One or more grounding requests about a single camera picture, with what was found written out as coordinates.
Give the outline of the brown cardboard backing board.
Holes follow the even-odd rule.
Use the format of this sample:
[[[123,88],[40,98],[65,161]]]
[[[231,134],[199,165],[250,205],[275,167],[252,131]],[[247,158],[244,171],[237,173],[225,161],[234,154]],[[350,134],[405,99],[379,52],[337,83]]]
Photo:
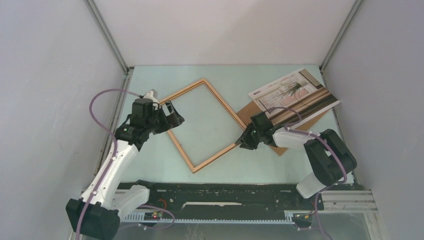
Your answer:
[[[245,107],[243,107],[240,111],[238,111],[236,114],[237,116],[246,124],[248,125],[251,122],[250,117],[258,114],[260,112],[260,108],[251,101],[249,104],[247,104]],[[315,125],[329,110],[326,110],[314,118],[310,119],[307,122],[304,122],[302,125],[298,126],[296,129],[301,131],[308,131],[312,128],[313,125]],[[278,156],[282,156],[288,149],[285,147],[273,147],[269,146]]]

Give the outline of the light wooden picture frame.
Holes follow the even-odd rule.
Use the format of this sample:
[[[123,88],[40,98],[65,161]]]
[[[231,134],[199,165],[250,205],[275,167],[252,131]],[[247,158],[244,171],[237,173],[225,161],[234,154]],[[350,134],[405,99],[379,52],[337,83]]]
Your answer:
[[[197,88],[199,86],[205,86],[208,89],[208,91],[213,95],[213,97],[218,101],[218,103],[225,109],[225,111],[231,116],[231,118],[238,124],[238,126],[242,130],[245,130],[247,128],[247,125],[234,112],[234,110],[230,107],[230,105],[225,101],[225,99],[218,93],[218,91],[211,85],[211,83],[206,78],[201,78],[201,79],[187,85],[186,87],[178,90],[177,92],[174,92],[174,93],[168,95],[167,97],[160,100],[159,104],[164,105],[165,103],[171,102],[172,100],[175,100],[178,97],[181,97],[182,95],[194,90],[195,88]],[[203,161],[199,165],[194,166],[193,163],[191,162],[189,156],[187,155],[187,153],[183,149],[182,145],[177,140],[174,133],[171,130],[168,130],[167,134],[170,137],[171,141],[173,142],[173,144],[175,145],[178,152],[180,153],[183,160],[185,161],[185,163],[187,164],[187,166],[189,167],[190,171],[193,174],[204,169],[206,166],[208,166],[209,164],[211,164],[212,162],[219,159],[220,157],[227,154],[228,152],[230,152],[231,150],[233,150],[234,148],[236,148],[238,146],[237,144],[232,143],[229,146],[222,149],[221,151],[214,154],[213,156],[209,157],[208,159],[206,159],[205,161]]]

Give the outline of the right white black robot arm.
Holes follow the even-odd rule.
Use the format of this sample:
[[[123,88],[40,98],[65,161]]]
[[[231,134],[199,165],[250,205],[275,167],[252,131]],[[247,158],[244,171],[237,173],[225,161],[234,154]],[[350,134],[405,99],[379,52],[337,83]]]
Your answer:
[[[333,129],[320,133],[298,130],[293,123],[274,125],[260,112],[250,118],[250,123],[235,144],[242,149],[255,150],[258,145],[303,151],[308,157],[312,172],[296,185],[291,194],[291,204],[304,209],[311,197],[335,184],[344,184],[348,173],[357,167],[357,160]]]

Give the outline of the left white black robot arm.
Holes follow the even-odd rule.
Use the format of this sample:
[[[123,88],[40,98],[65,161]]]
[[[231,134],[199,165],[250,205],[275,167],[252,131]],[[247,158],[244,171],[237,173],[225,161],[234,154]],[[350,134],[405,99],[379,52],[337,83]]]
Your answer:
[[[82,235],[111,240],[122,220],[137,207],[153,208],[158,194],[144,185],[132,186],[116,196],[124,171],[140,153],[150,135],[167,132],[185,119],[171,101],[158,103],[151,97],[137,98],[131,113],[115,130],[113,144],[97,176],[79,199],[70,199],[65,210],[76,238]]]

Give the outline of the printed plant photo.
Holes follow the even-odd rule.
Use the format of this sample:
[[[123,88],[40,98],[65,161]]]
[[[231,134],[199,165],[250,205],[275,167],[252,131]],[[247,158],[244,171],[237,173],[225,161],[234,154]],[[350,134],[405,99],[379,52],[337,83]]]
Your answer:
[[[340,101],[305,68],[277,78],[248,96],[274,125],[301,121],[295,126],[337,106]]]

